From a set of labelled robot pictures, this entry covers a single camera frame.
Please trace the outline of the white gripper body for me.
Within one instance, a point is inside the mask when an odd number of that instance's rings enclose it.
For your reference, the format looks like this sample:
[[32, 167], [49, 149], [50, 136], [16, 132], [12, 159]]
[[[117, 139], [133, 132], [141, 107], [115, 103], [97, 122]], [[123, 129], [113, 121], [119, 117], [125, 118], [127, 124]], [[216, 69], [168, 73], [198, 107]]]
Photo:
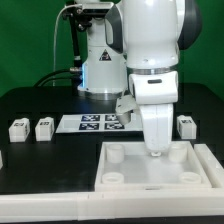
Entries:
[[140, 110], [146, 148], [166, 151], [172, 139], [173, 104], [178, 101], [178, 73], [129, 75], [129, 90]]

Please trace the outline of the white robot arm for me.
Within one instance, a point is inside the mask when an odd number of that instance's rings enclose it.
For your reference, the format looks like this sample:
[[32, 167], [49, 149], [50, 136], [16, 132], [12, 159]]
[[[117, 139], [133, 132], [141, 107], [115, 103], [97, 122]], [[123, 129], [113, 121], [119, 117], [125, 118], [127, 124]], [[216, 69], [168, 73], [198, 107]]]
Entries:
[[196, 0], [74, 0], [78, 28], [87, 31], [87, 59], [78, 92], [115, 99], [122, 124], [140, 112], [146, 148], [171, 144], [173, 104], [178, 101], [179, 52], [202, 29]]

